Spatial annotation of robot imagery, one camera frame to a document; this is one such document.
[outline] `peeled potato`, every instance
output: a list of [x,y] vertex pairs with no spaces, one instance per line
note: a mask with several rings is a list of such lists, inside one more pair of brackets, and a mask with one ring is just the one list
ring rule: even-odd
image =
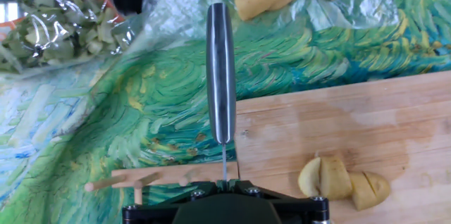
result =
[[345,199],[352,193],[350,176],[338,156],[321,157],[321,196],[329,200]]
[[350,177],[337,156],[311,160],[297,181],[302,193],[308,197],[321,195],[329,200],[339,200],[352,193]]
[[352,172],[350,173],[350,178],[352,183],[352,201],[358,211],[378,204],[376,195],[366,179],[365,174],[362,172]]
[[391,193],[390,183],[379,174],[364,172],[371,188],[376,195],[376,205],[382,203]]
[[319,196],[319,168],[321,167],[321,158],[308,162],[302,169],[297,183],[302,193],[307,197]]

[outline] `wooden cutting board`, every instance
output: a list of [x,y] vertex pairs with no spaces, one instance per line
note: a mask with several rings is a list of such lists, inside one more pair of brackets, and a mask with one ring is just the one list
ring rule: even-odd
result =
[[315,153],[390,181],[372,209],[332,202],[334,223],[451,223],[451,72],[240,101],[235,144],[242,180],[294,197]]

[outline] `black device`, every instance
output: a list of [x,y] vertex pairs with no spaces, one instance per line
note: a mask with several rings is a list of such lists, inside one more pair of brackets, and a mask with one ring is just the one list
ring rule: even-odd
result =
[[250,181],[201,182],[153,206],[122,209],[123,224],[329,224],[326,198],[296,199]]

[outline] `chopped celery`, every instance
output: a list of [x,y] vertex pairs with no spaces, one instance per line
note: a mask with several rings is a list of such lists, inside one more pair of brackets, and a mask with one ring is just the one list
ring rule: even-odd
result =
[[103,43],[101,43],[101,42],[99,42],[99,41],[96,41],[96,40],[92,40],[92,41],[89,42],[89,44],[87,45],[87,50],[88,50],[90,53],[92,53],[92,54],[94,54],[94,55],[97,55],[97,54],[99,54],[100,51],[102,50],[103,46],[104,46]]

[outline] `wooden stick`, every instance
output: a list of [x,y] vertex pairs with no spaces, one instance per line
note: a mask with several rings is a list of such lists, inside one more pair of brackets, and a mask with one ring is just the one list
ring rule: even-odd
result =
[[179,179],[178,184],[180,186],[187,186],[190,182],[194,181],[195,177],[198,175],[199,169],[192,169]]
[[135,204],[142,204],[142,189],[135,188]]
[[92,192],[95,189],[101,189],[101,188],[105,188],[105,187],[114,185],[118,182],[123,182],[123,181],[125,181],[125,179],[126,179],[125,175],[118,175],[118,176],[114,176],[112,178],[107,178],[107,179],[99,180],[96,182],[88,182],[85,185],[85,190],[87,192]]
[[135,189],[142,189],[144,186],[158,179],[160,179],[160,173],[153,173],[136,181],[133,187]]

